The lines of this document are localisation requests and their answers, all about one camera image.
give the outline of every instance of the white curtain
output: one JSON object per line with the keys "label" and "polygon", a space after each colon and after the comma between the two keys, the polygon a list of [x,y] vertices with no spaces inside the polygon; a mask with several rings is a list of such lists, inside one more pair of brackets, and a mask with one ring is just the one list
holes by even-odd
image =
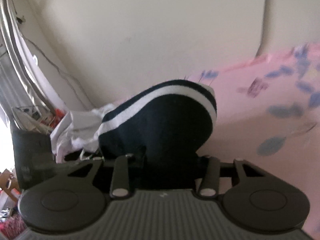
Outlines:
{"label": "white curtain", "polygon": [[21,106],[44,106],[53,114],[57,108],[68,111],[33,60],[8,0],[0,0],[0,28],[0,118],[12,122],[11,109]]}

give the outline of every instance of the pink fabric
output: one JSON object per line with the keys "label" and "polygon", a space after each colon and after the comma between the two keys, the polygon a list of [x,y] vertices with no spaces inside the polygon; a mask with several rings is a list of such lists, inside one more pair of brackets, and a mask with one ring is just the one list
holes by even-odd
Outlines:
{"label": "pink fabric", "polygon": [[18,214],[0,223],[0,231],[8,240],[16,239],[26,228],[27,226]]}
{"label": "pink fabric", "polygon": [[217,123],[199,155],[240,157],[302,190],[320,239],[320,44],[187,77],[214,88]]}

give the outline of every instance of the red object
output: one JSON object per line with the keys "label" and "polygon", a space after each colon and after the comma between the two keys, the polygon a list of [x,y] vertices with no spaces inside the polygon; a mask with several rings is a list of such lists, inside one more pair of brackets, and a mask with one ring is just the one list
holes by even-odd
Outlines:
{"label": "red object", "polygon": [[14,240],[27,228],[20,215],[16,214],[0,223],[1,233],[9,240]]}
{"label": "red object", "polygon": [[56,116],[54,117],[53,121],[50,124],[51,128],[55,128],[60,123],[62,118],[65,116],[65,114],[60,109],[55,109],[55,111],[56,111]]}

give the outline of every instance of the wire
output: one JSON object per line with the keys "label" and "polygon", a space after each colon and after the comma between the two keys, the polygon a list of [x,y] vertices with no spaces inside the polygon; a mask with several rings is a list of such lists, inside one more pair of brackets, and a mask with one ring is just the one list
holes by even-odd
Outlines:
{"label": "wire", "polygon": [[13,0],[11,0],[11,1],[12,1],[12,5],[13,5],[13,8],[14,8],[14,12],[15,12],[16,15],[18,15],[17,9],[16,9],[16,7],[15,7],[15,5],[14,5],[14,2],[13,2]]}
{"label": "wire", "polygon": [[26,93],[28,93],[31,101],[34,103],[34,105],[37,105],[36,103],[40,103],[43,106],[46,106],[52,114],[55,114],[55,109],[50,100],[46,98],[46,96],[39,90],[37,85],[31,80],[31,78],[28,76],[28,73],[26,69],[23,67],[23,60],[21,58],[21,55],[19,53],[19,49],[14,37],[14,31],[13,31],[13,25],[11,21],[11,15],[10,15],[10,7],[9,7],[9,1],[8,0],[1,0],[2,3],[2,10],[3,10],[3,17],[5,19],[8,19],[7,21],[1,21],[1,28],[5,29],[8,28],[7,31],[3,32],[3,39],[4,43],[7,46],[10,59],[13,63],[13,65],[17,65],[18,68],[15,67],[15,70],[17,72],[17,75],[19,76],[19,79],[24,86],[24,89]]}
{"label": "wire", "polygon": [[82,93],[86,96],[87,100],[90,102],[90,104],[92,106],[95,106],[94,103],[92,103],[92,101],[90,100],[88,94],[85,92],[84,88],[82,87],[80,81],[74,77],[73,75],[63,71],[62,69],[60,69],[55,63],[53,63],[47,56],[46,54],[38,47],[38,45],[36,45],[32,40],[28,39],[22,32],[20,32],[20,35],[27,41],[29,41],[41,54],[42,56],[45,57],[45,59],[58,71],[59,75],[67,82],[67,84],[70,86],[70,88],[73,90],[73,92],[75,93],[76,97],[79,99],[79,101],[81,102],[81,104],[84,106],[84,108],[86,110],[88,110],[87,106],[85,105],[85,103],[83,103],[83,101],[81,100],[81,98],[79,98],[75,88],[73,87],[73,85],[70,83],[70,81],[68,80],[67,77],[71,78],[80,88],[80,90],[82,91]]}
{"label": "wire", "polygon": [[0,58],[2,58],[2,56],[4,56],[4,55],[7,54],[7,53],[8,53],[8,51],[6,50],[5,53],[3,53],[3,54],[0,55]]}

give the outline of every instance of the blue pattern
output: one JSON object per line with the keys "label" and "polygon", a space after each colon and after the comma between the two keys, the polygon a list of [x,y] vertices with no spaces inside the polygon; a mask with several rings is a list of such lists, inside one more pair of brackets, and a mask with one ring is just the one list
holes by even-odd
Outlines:
{"label": "blue pattern", "polygon": [[299,73],[298,78],[301,79],[301,78],[303,78],[305,73],[308,71],[308,66],[306,66],[306,65],[298,65],[297,70],[298,70],[298,73]]}
{"label": "blue pattern", "polygon": [[310,61],[307,59],[299,59],[297,62],[298,66],[304,66],[304,67],[309,67],[310,66]]}
{"label": "blue pattern", "polygon": [[285,66],[285,65],[280,66],[280,71],[286,76],[291,76],[294,73],[293,68]]}
{"label": "blue pattern", "polygon": [[310,96],[309,105],[310,108],[316,108],[320,106],[320,92],[313,93]]}
{"label": "blue pattern", "polygon": [[285,137],[272,137],[265,140],[257,149],[260,156],[270,156],[277,153],[284,145]]}
{"label": "blue pattern", "polygon": [[287,106],[270,106],[267,111],[276,118],[288,118],[292,116],[291,108]]}
{"label": "blue pattern", "polygon": [[276,77],[279,77],[281,75],[281,72],[280,71],[272,71],[272,72],[269,72],[268,74],[265,75],[266,78],[276,78]]}
{"label": "blue pattern", "polygon": [[308,94],[312,94],[313,91],[315,90],[314,87],[307,83],[307,82],[303,82],[303,81],[298,81],[296,82],[296,87],[304,93],[308,93]]}
{"label": "blue pattern", "polygon": [[308,47],[304,46],[303,48],[297,50],[294,53],[294,56],[296,57],[296,59],[301,59],[301,58],[306,59],[308,57]]}
{"label": "blue pattern", "polygon": [[204,78],[208,78],[208,79],[210,79],[210,78],[214,79],[218,75],[219,75],[218,71],[209,70],[208,72],[203,71],[201,76],[204,77]]}
{"label": "blue pattern", "polygon": [[295,115],[296,117],[302,117],[304,114],[303,107],[297,103],[293,103],[290,110],[292,115]]}

